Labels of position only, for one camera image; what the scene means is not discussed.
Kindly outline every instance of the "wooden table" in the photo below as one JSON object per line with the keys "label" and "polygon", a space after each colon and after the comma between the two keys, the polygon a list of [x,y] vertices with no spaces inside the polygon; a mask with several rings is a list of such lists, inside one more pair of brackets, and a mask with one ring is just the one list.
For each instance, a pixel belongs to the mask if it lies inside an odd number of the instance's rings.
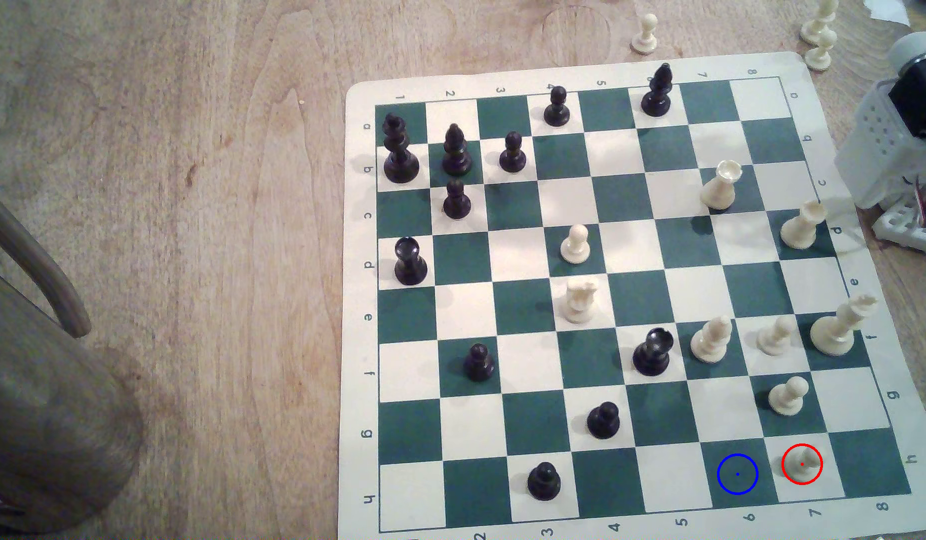
{"label": "wooden table", "polygon": [[[814,75],[837,143],[909,30],[843,4],[833,67]],[[814,9],[0,0],[0,199],[81,291],[85,346],[132,387],[148,429],[124,494],[73,534],[336,536],[351,85],[635,61],[648,11],[653,59],[803,52]],[[926,256],[869,246],[926,406]],[[48,308],[1,253],[0,273]]]}

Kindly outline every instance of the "white pawn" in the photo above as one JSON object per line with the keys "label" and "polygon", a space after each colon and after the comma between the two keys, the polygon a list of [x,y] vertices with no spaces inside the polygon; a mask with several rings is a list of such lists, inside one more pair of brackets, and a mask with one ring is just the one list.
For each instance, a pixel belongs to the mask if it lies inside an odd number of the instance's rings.
{"label": "white pawn", "polygon": [[800,214],[780,227],[780,240],[794,250],[805,250],[817,241],[817,225],[826,219],[826,206],[817,201],[800,205]]}
{"label": "white pawn", "polygon": [[836,309],[836,316],[816,319],[809,327],[809,340],[813,347],[831,357],[839,357],[853,349],[853,331],[860,323],[877,311],[877,299],[871,294],[853,296]]}
{"label": "white pawn", "polygon": [[703,185],[700,201],[715,211],[725,211],[737,199],[733,184],[744,175],[744,169],[733,159],[723,159],[716,166],[716,176]]}
{"label": "white pawn", "polygon": [[560,244],[560,255],[569,264],[580,264],[590,257],[590,244],[586,241],[590,231],[586,225],[573,225],[569,236]]}
{"label": "white pawn", "polygon": [[803,396],[810,391],[810,384],[802,376],[791,376],[783,384],[773,386],[769,391],[769,407],[783,416],[793,416],[803,409]]}
{"label": "white pawn", "polygon": [[757,334],[757,347],[771,357],[779,357],[790,349],[790,336],[796,332],[792,317],[780,315],[772,325],[762,328]]}
{"label": "white pawn", "polygon": [[732,333],[730,317],[720,315],[696,331],[689,340],[689,350],[700,361],[715,364],[726,355],[726,344]]}
{"label": "white pawn", "polygon": [[630,41],[630,46],[633,47],[634,51],[641,55],[649,55],[656,50],[656,35],[653,35],[653,31],[656,30],[656,22],[656,15],[653,13],[647,13],[639,18],[641,31],[634,35]]}

